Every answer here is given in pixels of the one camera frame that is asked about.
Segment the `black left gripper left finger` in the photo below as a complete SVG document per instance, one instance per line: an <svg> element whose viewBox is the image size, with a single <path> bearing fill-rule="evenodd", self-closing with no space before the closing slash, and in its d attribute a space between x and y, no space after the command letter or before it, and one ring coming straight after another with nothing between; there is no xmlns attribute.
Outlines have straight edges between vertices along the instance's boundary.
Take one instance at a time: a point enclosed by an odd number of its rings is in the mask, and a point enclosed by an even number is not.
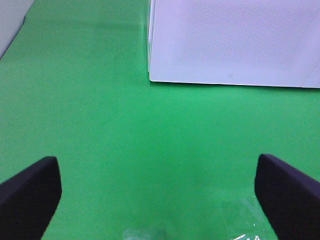
<svg viewBox="0 0 320 240"><path fill-rule="evenodd" d="M46 156L0 184L0 238L40 240L62 196L58 159Z"/></svg>

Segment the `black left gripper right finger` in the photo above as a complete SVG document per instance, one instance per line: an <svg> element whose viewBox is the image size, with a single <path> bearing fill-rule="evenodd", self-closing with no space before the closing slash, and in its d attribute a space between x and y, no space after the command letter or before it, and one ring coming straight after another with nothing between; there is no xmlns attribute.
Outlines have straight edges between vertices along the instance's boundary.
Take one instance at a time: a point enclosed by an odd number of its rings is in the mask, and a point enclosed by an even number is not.
<svg viewBox="0 0 320 240"><path fill-rule="evenodd" d="M271 154L258 157L254 193L280 240L320 238L320 183Z"/></svg>

